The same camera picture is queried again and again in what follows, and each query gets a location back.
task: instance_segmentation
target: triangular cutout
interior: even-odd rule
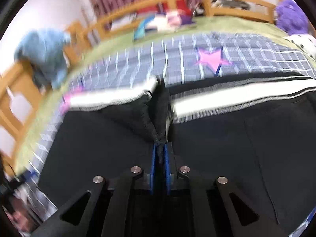
[[[242,226],[258,221],[259,216],[253,212],[252,209],[249,208],[235,193],[231,192],[229,197]]]
[[[79,225],[90,196],[91,192],[85,192],[85,194],[61,216],[61,219],[70,224]]]

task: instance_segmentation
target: wooden bed rail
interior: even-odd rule
[[[64,53],[66,54],[70,62],[69,70],[71,70],[72,66],[76,65],[80,61],[81,54],[85,50],[91,49],[92,46],[87,37],[80,38],[78,36],[79,33],[84,31],[84,28],[81,25],[80,21],[73,22],[70,26],[66,28],[65,31],[69,32],[71,36],[70,45],[64,47]]]
[[[19,94],[23,95],[31,106],[26,112],[27,117],[24,122],[19,121],[11,111],[13,102],[7,87],[16,97]],[[32,67],[28,61],[15,63],[0,79],[0,153],[3,156],[4,169],[9,175],[13,175],[9,165],[12,167],[15,165],[16,151],[25,138],[42,97],[33,84]]]
[[[132,2],[126,6],[123,6],[104,17],[100,18],[95,24],[90,25],[83,31],[81,31],[78,36],[81,40],[87,40],[87,36],[92,31],[97,31],[101,40],[110,38],[113,35],[120,34],[124,31],[130,31],[138,26],[141,20],[135,20],[131,24],[125,25],[119,29],[114,31],[108,31],[105,29],[105,25],[111,23],[113,20],[118,19],[128,13],[133,13],[139,9],[156,5],[159,3],[168,3],[168,7],[170,10],[177,9],[176,6],[177,0],[138,0]],[[237,16],[257,21],[269,22],[273,23],[273,14],[275,5],[262,1],[262,0],[242,0],[246,2],[252,2],[257,5],[261,5],[267,7],[268,14],[253,12],[253,11],[246,11],[246,10],[239,10],[239,9],[230,9],[230,8],[212,8],[211,7],[211,0],[202,0],[204,8],[205,8],[205,15],[208,17],[215,16],[215,15],[230,15],[230,16]]]

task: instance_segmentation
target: blue stuffed animal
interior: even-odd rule
[[[15,60],[28,59],[33,67],[33,82],[40,88],[51,84],[58,89],[67,76],[67,63],[63,55],[64,45],[71,41],[70,34],[43,29],[29,32],[14,53]]]

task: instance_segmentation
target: green bedsheet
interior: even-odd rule
[[[56,109],[56,104],[61,99],[64,92],[67,91],[69,80],[74,74],[80,72],[88,64],[114,53],[118,50],[123,50],[130,48],[132,46],[143,45],[148,42],[155,40],[161,40],[162,38],[171,38],[175,35],[189,34],[189,33],[199,33],[199,32],[226,32],[226,33],[252,33],[260,34],[270,38],[273,42],[287,47],[298,49],[298,47],[283,39],[287,36],[287,33],[277,28],[275,25],[268,23],[253,22],[249,20],[244,20],[236,17],[229,16],[217,16],[213,18],[199,17],[195,18],[194,21],[197,22],[195,27],[190,27],[185,30],[181,30],[177,33],[170,34],[149,34],[140,41],[133,42],[133,32],[119,35],[108,41],[101,42],[98,46],[94,47],[93,50],[87,52],[84,55],[84,59],[77,65],[76,70],[73,71],[68,76],[68,80],[61,87],[60,90],[50,92],[43,100],[41,106],[39,107],[36,117],[31,124],[26,138],[18,150],[15,163],[15,171],[20,172],[23,170],[24,166],[28,164],[28,161],[32,159],[33,151],[37,148],[36,141],[40,137],[40,133],[44,130],[45,125],[49,122],[49,119]],[[306,54],[312,65],[316,67],[316,63]]]

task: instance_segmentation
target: purple stuffed animal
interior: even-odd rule
[[[276,26],[288,35],[308,33],[308,19],[293,0],[283,0],[276,7],[278,20]]]

